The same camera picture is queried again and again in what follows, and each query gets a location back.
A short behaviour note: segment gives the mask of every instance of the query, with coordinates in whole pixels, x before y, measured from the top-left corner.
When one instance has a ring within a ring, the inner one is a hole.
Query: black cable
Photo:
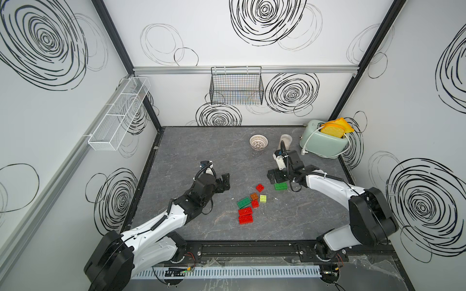
[[[212,162],[210,162],[210,163],[208,163],[207,165],[205,165],[204,167],[202,167],[202,168],[199,170],[199,172],[196,173],[196,176],[194,176],[194,179],[196,180],[196,179],[199,177],[199,175],[200,175],[205,169],[207,169],[207,167],[210,167],[210,166],[212,166]]]
[[[280,142],[280,149],[281,149],[283,155],[285,156],[285,166],[287,168],[287,177],[289,179],[289,176],[290,176],[290,159],[289,159],[289,156],[288,156],[288,153],[287,153],[287,148],[285,147],[285,142],[284,141]],[[302,186],[300,185],[299,190],[295,191],[293,189],[293,185],[291,184],[291,180],[289,180],[289,184],[290,184],[290,189],[293,192],[299,192],[302,189]]]
[[[343,288],[340,284],[338,284],[337,282],[334,282],[333,284],[335,284],[335,287],[338,289],[338,291],[341,291],[340,288],[343,289],[343,291],[346,291],[345,288]]]
[[[210,208],[210,211],[207,212],[207,213],[202,212],[202,214],[207,215],[207,214],[209,214],[209,213],[212,212],[212,209],[213,209],[213,200],[212,200],[212,198],[210,198],[210,203],[211,203],[211,205],[212,205],[212,207]]]
[[[160,281],[160,283],[163,283],[163,284],[165,284],[165,285],[168,285],[167,282],[164,282],[164,281],[160,280],[160,279],[157,277],[157,274],[155,273],[154,267],[152,267],[152,272],[154,272],[155,278],[157,278],[157,279]]]

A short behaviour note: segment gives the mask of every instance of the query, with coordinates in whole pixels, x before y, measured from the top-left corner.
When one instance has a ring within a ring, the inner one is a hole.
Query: toy block
[[[236,204],[240,209],[243,209],[247,207],[249,204],[251,204],[251,200],[249,200],[249,197],[246,197],[244,199],[239,200]]]
[[[288,185],[286,182],[274,184],[275,190],[288,190]]]
[[[252,204],[253,208],[258,208],[259,207],[259,201],[257,201],[257,200],[253,200],[251,202],[251,204]]]
[[[253,210],[251,207],[246,207],[246,208],[238,210],[238,213],[240,214],[240,216],[249,215],[253,213]]]
[[[240,224],[247,224],[247,223],[254,222],[253,216],[251,214],[240,216],[238,219],[240,221]]]
[[[264,186],[262,186],[262,184],[259,184],[256,186],[256,189],[259,191],[259,193],[261,193],[262,190],[264,190]]]

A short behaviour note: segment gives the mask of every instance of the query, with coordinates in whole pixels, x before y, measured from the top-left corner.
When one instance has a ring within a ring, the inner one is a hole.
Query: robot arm
[[[317,238],[315,251],[322,261],[329,261],[338,250],[353,245],[387,244],[388,236],[398,230],[396,219],[379,189],[349,185],[313,165],[304,166],[297,152],[287,151],[284,144],[275,151],[274,159],[278,168],[267,173],[271,184],[298,183],[327,195],[349,211],[348,225]]]
[[[180,261],[186,241],[174,232],[196,218],[215,193],[230,189],[230,174],[217,179],[211,161],[202,161],[192,186],[170,199],[167,210],[131,230],[104,235],[84,267],[89,290],[122,290],[131,277],[163,261]]]

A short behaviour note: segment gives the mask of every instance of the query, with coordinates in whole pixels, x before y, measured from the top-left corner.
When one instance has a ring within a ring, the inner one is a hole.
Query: white mesh shelf
[[[90,137],[94,150],[118,149],[150,87],[148,78],[130,78]]]

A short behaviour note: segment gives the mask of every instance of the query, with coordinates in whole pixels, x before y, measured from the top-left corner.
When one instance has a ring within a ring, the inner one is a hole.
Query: black swirl drawing
[[[379,58],[379,56],[381,57],[378,61],[370,62],[369,66],[367,67],[367,75],[371,79],[377,79],[378,77],[382,76],[387,70],[387,66],[388,66],[387,55],[382,52],[378,52],[374,55],[374,58]]]
[[[158,64],[197,66],[199,63],[198,54],[183,45],[178,31],[169,24],[149,24],[141,32],[140,41],[144,54]]]
[[[413,258],[428,263],[432,255],[466,251],[466,183],[449,168],[426,158],[402,161],[391,171],[386,193]]]
[[[109,60],[109,46],[106,34],[89,16],[75,13],[74,17],[86,37],[88,48],[87,69],[94,72],[104,69]]]
[[[366,53],[367,47],[369,46],[372,38],[376,34],[380,23],[374,24],[366,28],[365,30],[361,31],[348,46],[346,50],[346,58],[355,65],[359,65],[361,59],[363,58],[364,54]],[[376,54],[372,57],[370,64],[378,63],[379,61],[383,62],[383,56],[387,52],[388,48],[390,47],[391,41],[393,39],[393,35],[395,34],[395,28],[392,26],[388,31],[387,35],[385,36],[384,40],[378,47]]]
[[[8,212],[25,208],[39,191],[40,180],[33,166],[10,164],[0,169],[0,226]]]
[[[391,170],[399,164],[397,157],[387,151],[381,150],[371,155],[367,163],[367,171],[372,185],[381,191],[386,190]]]
[[[230,0],[235,33],[254,46],[287,37],[302,18],[306,0]]]
[[[198,126],[239,126],[242,121],[241,112],[230,104],[206,103],[196,111]]]
[[[354,132],[348,133],[346,136],[349,138],[351,144],[349,150],[342,154],[343,160],[348,167],[348,170],[356,168],[364,154],[364,139],[363,131],[361,130],[359,123],[354,118],[345,117],[346,122],[351,125]]]
[[[86,74],[84,34],[64,0],[0,2],[0,59],[46,90],[76,88]]]
[[[281,48],[296,52],[313,43],[322,31],[322,13],[312,4],[302,3],[304,11],[298,25],[278,40]]]
[[[443,103],[466,113],[466,25],[443,51],[435,69],[435,88]]]
[[[139,135],[125,135],[118,147],[118,152],[125,159],[131,158],[139,147]]]
[[[94,205],[94,224],[104,235],[119,231],[137,188],[137,178],[129,169],[119,168],[109,176],[93,175],[86,184],[85,198]]]
[[[315,74],[278,74],[267,84],[265,100],[273,111],[305,116],[312,111],[319,87]]]

